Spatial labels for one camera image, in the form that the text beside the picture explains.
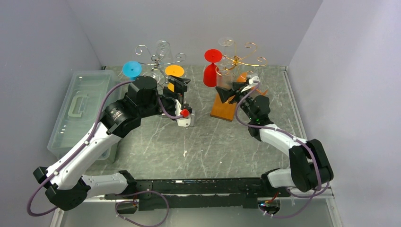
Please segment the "yellow plastic wine glass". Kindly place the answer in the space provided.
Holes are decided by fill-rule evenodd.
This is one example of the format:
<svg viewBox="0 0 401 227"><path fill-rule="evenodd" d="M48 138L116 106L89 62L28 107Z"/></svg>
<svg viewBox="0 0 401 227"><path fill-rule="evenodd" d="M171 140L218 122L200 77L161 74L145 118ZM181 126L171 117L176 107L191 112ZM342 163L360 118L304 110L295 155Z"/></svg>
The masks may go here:
<svg viewBox="0 0 401 227"><path fill-rule="evenodd" d="M175 77L181 77L184 75L184 73L185 73L184 69L179 65L169 65L165 69L165 74L167 76L171 75ZM169 90L174 92L174 85L171 82L168 81L167 87Z"/></svg>

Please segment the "orange plastic wine glass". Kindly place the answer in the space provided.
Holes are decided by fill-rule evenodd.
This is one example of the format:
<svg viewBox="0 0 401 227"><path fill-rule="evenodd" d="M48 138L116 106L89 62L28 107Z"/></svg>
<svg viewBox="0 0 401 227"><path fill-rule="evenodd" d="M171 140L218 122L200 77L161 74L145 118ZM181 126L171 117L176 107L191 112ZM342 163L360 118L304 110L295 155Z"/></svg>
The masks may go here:
<svg viewBox="0 0 401 227"><path fill-rule="evenodd" d="M248 80L248 76L249 75L251 75L251 74L253 74L252 72L244 72L244 73L242 73L234 82L246 82L247 80ZM265 91L261 91L259 88L255 91L255 92L253 92L252 94L251 94L251 96L258 96L258 95L262 95L262 96L264 96L265 94L267 93L267 90L265 90Z"/></svg>

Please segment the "red plastic wine glass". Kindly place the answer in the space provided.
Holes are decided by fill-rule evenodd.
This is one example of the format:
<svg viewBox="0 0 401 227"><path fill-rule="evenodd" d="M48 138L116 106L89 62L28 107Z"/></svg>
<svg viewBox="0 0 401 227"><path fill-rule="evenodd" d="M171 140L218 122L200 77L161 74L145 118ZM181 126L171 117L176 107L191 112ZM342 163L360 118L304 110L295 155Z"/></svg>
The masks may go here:
<svg viewBox="0 0 401 227"><path fill-rule="evenodd" d="M217 49L209 49L205 52L204 58L210 64L205 68L203 74L203 83L208 87L217 85L216 63L222 60L223 54Z"/></svg>

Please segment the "clear plain wine glass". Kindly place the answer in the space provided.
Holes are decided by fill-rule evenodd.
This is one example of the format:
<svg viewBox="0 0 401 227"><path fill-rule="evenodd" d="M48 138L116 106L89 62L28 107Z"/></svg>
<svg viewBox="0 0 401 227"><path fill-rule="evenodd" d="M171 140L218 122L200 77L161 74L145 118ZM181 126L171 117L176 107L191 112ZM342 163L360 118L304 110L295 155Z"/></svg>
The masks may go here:
<svg viewBox="0 0 401 227"><path fill-rule="evenodd" d="M154 71L148 71L148 72L143 73L142 75L152 77L153 79L156 80L157 83L160 82L160 75Z"/></svg>

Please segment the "blue plastic wine glass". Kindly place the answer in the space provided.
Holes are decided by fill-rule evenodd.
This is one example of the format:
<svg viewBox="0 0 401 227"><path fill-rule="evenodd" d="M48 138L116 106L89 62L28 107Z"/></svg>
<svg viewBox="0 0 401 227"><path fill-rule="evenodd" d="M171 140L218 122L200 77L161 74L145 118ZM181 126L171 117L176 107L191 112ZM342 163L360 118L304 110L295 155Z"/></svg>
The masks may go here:
<svg viewBox="0 0 401 227"><path fill-rule="evenodd" d="M129 79L135 80L140 76L142 72L142 66L137 61L128 61L122 67L122 73Z"/></svg>

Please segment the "clear patterned wine glass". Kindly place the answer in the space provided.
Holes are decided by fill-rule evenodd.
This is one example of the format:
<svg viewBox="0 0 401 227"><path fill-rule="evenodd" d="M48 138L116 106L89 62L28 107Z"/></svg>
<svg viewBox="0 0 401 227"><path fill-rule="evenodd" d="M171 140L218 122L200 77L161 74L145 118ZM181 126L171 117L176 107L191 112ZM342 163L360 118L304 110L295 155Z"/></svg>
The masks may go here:
<svg viewBox="0 0 401 227"><path fill-rule="evenodd" d="M231 37L222 37L218 40L218 44L220 45L220 51L223 55L221 62L229 61L229 58L232 58L234 51L234 40Z"/></svg>

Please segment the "clear plastic storage box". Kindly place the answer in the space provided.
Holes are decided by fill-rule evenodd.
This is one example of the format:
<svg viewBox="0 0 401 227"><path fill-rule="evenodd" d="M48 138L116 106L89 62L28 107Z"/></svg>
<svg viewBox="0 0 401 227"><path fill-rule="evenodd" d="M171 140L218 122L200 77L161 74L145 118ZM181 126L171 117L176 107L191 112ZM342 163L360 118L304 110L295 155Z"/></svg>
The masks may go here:
<svg viewBox="0 0 401 227"><path fill-rule="evenodd" d="M112 70L76 71L52 131L48 150L61 159L93 126L100 107L121 98L122 88L106 96L120 80Z"/></svg>

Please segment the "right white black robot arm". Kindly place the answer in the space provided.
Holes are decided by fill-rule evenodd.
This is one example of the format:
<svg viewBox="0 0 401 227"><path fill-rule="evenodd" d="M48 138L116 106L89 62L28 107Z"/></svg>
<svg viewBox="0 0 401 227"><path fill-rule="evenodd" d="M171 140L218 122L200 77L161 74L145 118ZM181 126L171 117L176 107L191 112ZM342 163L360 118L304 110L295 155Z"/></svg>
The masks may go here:
<svg viewBox="0 0 401 227"><path fill-rule="evenodd" d="M322 143L317 139L306 140L281 129L270 120L270 100L257 93L257 78L246 82L234 82L231 88L216 87L221 102L236 103L235 118L242 110L249 122L241 124L248 128L252 137L272 145L289 158L289 167L278 168L264 174L261 192L274 195L279 188L297 188L301 192L321 190L323 184L334 179L334 173Z"/></svg>

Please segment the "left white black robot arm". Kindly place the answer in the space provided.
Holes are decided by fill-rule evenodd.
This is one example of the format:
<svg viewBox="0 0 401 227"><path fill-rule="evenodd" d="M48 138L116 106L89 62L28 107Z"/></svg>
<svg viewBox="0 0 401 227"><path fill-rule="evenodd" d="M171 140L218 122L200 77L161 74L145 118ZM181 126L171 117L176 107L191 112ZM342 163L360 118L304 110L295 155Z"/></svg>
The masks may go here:
<svg viewBox="0 0 401 227"><path fill-rule="evenodd" d="M180 127L192 123L192 108L184 102L190 79L169 76L168 81L174 89L164 88L162 94L157 81L150 76L127 81L124 97L109 105L101 103L93 126L65 156L34 171L51 204L68 211L87 198L117 194L128 199L135 194L137 183L127 171L99 176L85 172L104 151L140 127L143 118L165 115Z"/></svg>

